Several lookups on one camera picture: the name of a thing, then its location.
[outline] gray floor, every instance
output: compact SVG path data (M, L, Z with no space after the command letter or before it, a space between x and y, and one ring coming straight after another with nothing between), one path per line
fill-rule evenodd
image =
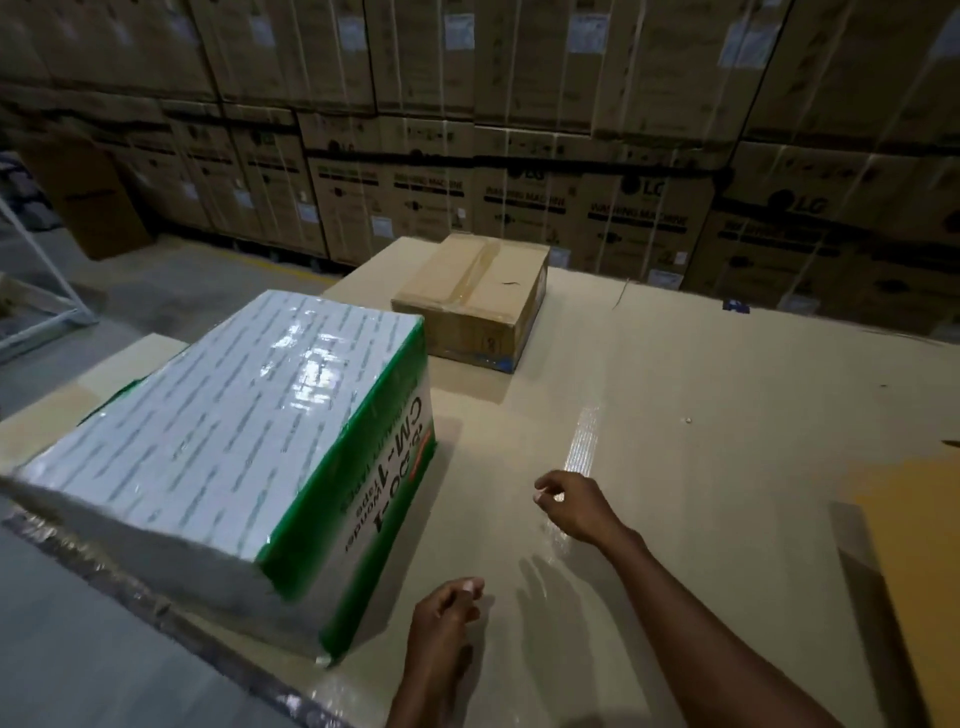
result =
M86 260L64 231L39 241L102 319L0 364L0 417L146 333L196 341L264 290L320 293L332 282L178 238L100 263ZM54 289L17 241L0 239L0 271ZM0 725L292 725L3 530L0 594Z

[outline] beige table surface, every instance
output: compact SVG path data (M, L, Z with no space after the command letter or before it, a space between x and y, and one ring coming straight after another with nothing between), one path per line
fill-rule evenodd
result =
M400 239L326 295L389 308L433 250ZM492 604L455 722L682 724L610 568L531 500L567 467L845 725L882 725L828 504L862 464L960 439L960 347L551 268L514 375L432 357L430 376L438 453L349 655L324 670L209 627L220 639L368 728L414 603L481 575Z

